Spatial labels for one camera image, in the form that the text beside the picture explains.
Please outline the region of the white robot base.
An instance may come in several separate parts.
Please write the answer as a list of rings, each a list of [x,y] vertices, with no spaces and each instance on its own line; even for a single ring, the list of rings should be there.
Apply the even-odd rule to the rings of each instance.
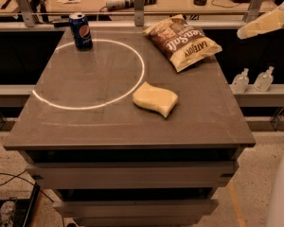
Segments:
[[[284,156],[275,174],[265,227],[284,227]]]

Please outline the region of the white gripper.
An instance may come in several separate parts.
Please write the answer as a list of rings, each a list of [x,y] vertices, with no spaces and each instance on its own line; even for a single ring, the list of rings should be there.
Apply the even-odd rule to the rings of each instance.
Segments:
[[[243,40],[281,29],[284,26],[284,1],[279,9],[266,12],[256,20],[239,28],[237,36]]]

